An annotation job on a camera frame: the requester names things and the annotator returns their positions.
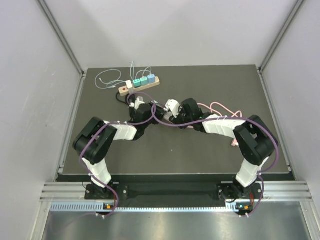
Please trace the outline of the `white honor charger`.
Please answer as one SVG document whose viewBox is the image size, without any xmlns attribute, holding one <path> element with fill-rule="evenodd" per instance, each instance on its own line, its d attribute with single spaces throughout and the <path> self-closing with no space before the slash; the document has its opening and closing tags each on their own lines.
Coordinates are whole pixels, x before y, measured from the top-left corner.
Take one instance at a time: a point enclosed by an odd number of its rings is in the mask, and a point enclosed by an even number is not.
<svg viewBox="0 0 320 240">
<path fill-rule="evenodd" d="M 135 90 L 134 90 L 134 85 L 133 85 L 132 81 L 127 80 L 125 82 L 125 84 L 126 84 L 126 88 L 127 88 L 127 91 L 129 92 L 129 94 L 133 94 L 135 92 Z"/>
</svg>

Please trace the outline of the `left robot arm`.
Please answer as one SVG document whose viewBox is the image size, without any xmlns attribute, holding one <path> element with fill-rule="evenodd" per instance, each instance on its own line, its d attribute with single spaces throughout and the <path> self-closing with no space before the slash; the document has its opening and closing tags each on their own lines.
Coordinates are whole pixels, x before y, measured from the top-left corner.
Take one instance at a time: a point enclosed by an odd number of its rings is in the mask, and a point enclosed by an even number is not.
<svg viewBox="0 0 320 240">
<path fill-rule="evenodd" d="M 131 103 L 130 121 L 125 123 L 110 123 L 93 117 L 75 138 L 72 147 L 88 170 L 93 193 L 105 199 L 113 194 L 106 155 L 114 141 L 136 141 L 145 134 L 146 128 L 155 123 L 151 119 L 152 106 L 152 102 Z"/>
</svg>

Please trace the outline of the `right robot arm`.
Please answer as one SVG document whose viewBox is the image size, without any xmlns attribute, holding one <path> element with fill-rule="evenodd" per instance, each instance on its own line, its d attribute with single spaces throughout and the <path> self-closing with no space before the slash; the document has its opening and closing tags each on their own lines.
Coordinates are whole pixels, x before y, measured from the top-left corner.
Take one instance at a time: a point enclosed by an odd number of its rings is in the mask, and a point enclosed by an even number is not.
<svg viewBox="0 0 320 240">
<path fill-rule="evenodd" d="M 167 119 L 175 125 L 189 123 L 195 131 L 217 134 L 237 141 L 244 160 L 233 181 L 233 192 L 245 198 L 252 191 L 263 165 L 279 146 L 278 140 L 257 115 L 248 120 L 203 112 L 193 98 L 182 103 L 170 99 L 165 104 Z"/>
</svg>

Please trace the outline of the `beige wooden power strip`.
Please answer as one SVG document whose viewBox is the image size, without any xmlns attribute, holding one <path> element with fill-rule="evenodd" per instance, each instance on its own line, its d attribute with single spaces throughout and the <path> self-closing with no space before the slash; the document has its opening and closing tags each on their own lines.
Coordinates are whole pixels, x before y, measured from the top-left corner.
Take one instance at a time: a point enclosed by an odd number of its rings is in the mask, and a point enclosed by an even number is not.
<svg viewBox="0 0 320 240">
<path fill-rule="evenodd" d="M 160 85 L 160 79 L 156 76 L 154 83 L 151 83 L 151 84 L 148 84 L 148 85 L 145 85 L 145 86 L 141 86 L 141 87 L 134 88 L 134 93 L 141 92 L 141 91 L 144 91 L 144 90 L 147 90 L 147 89 L 156 87 L 156 86 L 158 86 L 158 85 Z M 122 96 L 122 97 L 123 97 L 123 96 L 126 96 L 127 94 L 129 94 L 126 85 L 125 85 L 125 86 L 122 86 L 122 87 L 119 87 L 119 88 L 118 88 L 118 92 L 119 92 L 120 96 Z"/>
</svg>

